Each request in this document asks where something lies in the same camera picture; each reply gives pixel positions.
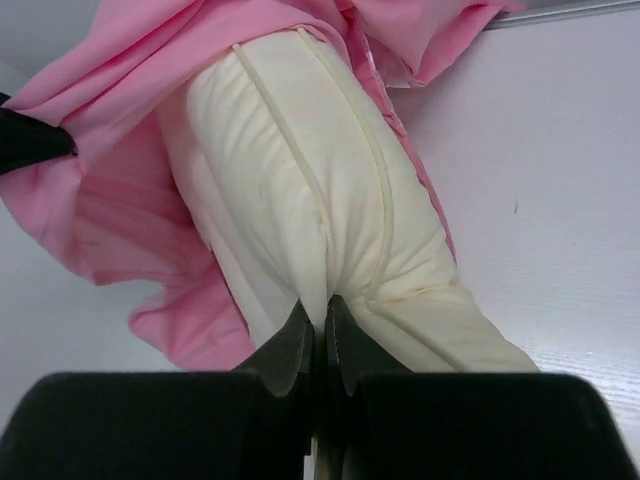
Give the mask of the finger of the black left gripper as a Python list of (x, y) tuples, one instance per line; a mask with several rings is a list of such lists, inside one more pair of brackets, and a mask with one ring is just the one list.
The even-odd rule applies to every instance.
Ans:
[(1, 174), (46, 162), (76, 156), (72, 136), (61, 127), (23, 115), (5, 107), (10, 96), (1, 93)]

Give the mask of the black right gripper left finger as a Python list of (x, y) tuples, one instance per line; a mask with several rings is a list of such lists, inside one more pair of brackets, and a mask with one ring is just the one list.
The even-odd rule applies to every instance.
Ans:
[(300, 479), (314, 329), (301, 305), (228, 372), (56, 373), (12, 416), (16, 479)]

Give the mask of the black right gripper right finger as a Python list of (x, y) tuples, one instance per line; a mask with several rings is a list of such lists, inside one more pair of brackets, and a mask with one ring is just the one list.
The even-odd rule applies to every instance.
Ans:
[(409, 371), (329, 303), (332, 479), (627, 479), (600, 394), (565, 374)]

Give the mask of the pink satin pillowcase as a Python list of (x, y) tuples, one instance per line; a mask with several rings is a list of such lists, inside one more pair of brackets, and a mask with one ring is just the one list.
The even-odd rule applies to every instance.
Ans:
[(104, 1), (87, 38), (6, 108), (66, 130), (78, 154), (6, 174), (1, 197), (22, 227), (97, 285), (159, 283), (131, 330), (175, 365), (210, 346), (240, 311), (175, 183), (155, 114), (234, 45), (303, 29), (332, 46), (412, 161), (445, 229), (424, 166), (388, 97), (447, 69), (509, 1)]

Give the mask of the cream pillow with bear print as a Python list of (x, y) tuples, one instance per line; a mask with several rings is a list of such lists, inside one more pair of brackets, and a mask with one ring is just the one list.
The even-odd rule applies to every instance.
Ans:
[(303, 29), (234, 45), (155, 114), (177, 189), (241, 318), (190, 367), (232, 367), (329, 300), (416, 372), (532, 372), (460, 283), (416, 169), (336, 50)]

